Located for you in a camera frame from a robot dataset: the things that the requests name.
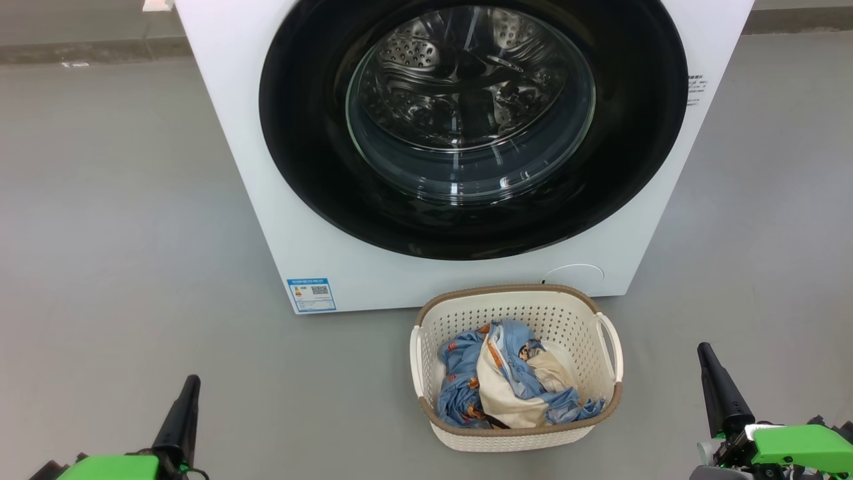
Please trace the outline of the cream garment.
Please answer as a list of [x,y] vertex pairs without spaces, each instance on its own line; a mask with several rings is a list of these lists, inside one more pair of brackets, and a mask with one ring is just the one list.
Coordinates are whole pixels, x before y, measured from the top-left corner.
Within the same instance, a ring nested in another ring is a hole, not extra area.
[[482,412],[503,428],[529,429],[587,419],[587,405],[568,368],[569,353],[552,341],[535,349],[518,373],[487,339],[477,361]]

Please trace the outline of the stainless steel washing machine drum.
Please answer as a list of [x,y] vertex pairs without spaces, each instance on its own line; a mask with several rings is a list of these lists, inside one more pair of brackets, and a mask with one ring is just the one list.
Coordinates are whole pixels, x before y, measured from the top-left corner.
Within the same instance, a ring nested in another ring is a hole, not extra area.
[[433,10],[378,40],[347,89],[366,164],[414,197],[496,203],[548,179],[587,136],[595,81],[564,33],[526,13]]

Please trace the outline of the white front-load washing machine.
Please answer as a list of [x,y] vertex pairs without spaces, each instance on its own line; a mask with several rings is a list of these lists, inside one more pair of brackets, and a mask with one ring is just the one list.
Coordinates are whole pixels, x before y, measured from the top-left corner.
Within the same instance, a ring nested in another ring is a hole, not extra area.
[[[357,312],[420,307],[461,289],[542,285],[546,273],[572,264],[596,265],[605,273],[600,285],[582,291],[589,297],[624,295],[755,0],[663,0],[686,49],[688,77],[704,74],[708,85],[701,103],[686,107],[674,147],[636,197],[599,225],[563,242],[473,261],[425,259],[372,246],[329,224],[287,185],[260,125],[259,87],[269,45],[297,2],[175,0],[175,6],[286,289],[287,279],[326,277],[336,312]],[[289,289],[287,297],[291,301]]]

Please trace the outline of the black round glass washer door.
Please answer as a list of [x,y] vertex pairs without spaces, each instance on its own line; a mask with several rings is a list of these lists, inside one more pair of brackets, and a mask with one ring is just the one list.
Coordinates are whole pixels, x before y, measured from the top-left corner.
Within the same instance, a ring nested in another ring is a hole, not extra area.
[[[397,25],[464,5],[517,10],[582,52],[593,122],[548,179],[496,203],[409,195],[366,164],[347,127],[347,89],[366,52]],[[345,234],[397,254],[500,259],[599,225],[661,170],[686,115],[688,62],[663,0],[298,0],[269,45],[259,115],[287,185]]]

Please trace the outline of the round white filter cover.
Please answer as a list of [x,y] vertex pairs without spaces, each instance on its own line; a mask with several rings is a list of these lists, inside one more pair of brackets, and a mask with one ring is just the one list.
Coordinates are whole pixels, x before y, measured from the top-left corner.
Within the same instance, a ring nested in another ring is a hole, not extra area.
[[605,279],[605,273],[596,265],[563,265],[549,271],[542,277],[543,285],[566,285],[579,291],[594,288]]

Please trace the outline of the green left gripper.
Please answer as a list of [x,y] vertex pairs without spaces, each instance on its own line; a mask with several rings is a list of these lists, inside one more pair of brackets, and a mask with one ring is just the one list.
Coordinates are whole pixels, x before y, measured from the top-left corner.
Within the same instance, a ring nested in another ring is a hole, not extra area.
[[194,465],[201,379],[189,375],[152,444],[154,455],[80,455],[76,463],[46,462],[30,480],[209,480]]

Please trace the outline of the blue energy label sticker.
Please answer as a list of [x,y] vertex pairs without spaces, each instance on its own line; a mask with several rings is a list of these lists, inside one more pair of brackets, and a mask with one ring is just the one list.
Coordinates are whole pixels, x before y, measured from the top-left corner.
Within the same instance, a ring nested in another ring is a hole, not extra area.
[[326,277],[287,279],[286,284],[296,314],[328,313],[337,310]]

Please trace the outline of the blue patterned garment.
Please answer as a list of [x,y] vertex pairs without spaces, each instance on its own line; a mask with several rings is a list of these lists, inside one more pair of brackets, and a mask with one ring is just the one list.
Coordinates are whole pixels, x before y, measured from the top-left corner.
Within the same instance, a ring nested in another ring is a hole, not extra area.
[[[496,419],[482,412],[477,361],[487,339],[496,343],[518,373],[521,371],[520,362],[531,363],[534,350],[544,347],[536,331],[511,319],[497,320],[475,330],[461,332],[447,341],[439,352],[446,375],[436,399],[436,416],[450,426],[461,429],[509,429],[503,428]],[[587,406],[587,419],[600,415],[606,400],[593,397],[585,399],[579,386],[578,390]]]

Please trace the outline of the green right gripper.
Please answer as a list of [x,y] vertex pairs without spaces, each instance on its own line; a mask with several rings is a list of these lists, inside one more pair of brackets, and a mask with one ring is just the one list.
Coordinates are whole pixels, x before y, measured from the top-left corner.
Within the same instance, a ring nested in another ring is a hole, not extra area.
[[698,344],[709,431],[690,480],[853,480],[853,421],[828,426],[755,422],[755,416],[709,343]]

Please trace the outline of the cream perforated laundry basket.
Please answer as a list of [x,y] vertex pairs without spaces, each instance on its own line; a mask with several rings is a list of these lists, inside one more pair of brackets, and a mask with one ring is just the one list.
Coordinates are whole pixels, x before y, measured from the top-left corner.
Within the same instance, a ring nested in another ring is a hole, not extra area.
[[[464,331],[497,320],[517,320],[570,355],[568,368],[582,397],[603,398],[600,415],[529,429],[461,429],[442,422],[436,402],[446,375],[441,347]],[[610,319],[588,295],[563,285],[503,285],[444,293],[424,304],[409,338],[415,395],[445,446],[464,452],[512,452],[574,443],[620,404],[624,358]]]

